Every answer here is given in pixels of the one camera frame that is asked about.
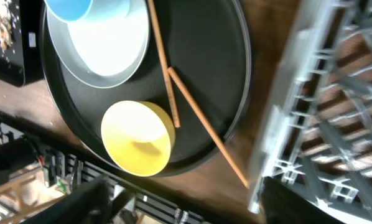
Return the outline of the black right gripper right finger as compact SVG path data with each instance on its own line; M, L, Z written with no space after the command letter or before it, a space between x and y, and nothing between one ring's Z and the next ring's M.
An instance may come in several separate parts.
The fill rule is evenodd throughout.
M343 224L271 177L264 179L262 205L268 224Z

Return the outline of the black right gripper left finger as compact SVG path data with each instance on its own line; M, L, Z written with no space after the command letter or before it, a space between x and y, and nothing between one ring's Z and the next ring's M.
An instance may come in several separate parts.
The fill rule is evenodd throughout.
M110 196L108 176L101 175L81 184L70 195L23 223L107 224L134 198L134 194L128 190L122 191L113 200Z

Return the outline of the yellow bowl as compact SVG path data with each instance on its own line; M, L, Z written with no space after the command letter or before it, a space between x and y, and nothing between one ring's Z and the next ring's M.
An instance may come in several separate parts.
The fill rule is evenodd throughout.
M101 138L109 157L132 175L149 177L169 163L175 126L165 110L148 101L119 101L101 121Z

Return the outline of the food scraps and rice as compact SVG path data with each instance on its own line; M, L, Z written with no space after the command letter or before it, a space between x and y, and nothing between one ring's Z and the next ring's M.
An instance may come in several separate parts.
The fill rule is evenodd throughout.
M14 29L18 19L17 4L12 0L0 0L0 52L4 53L14 45Z

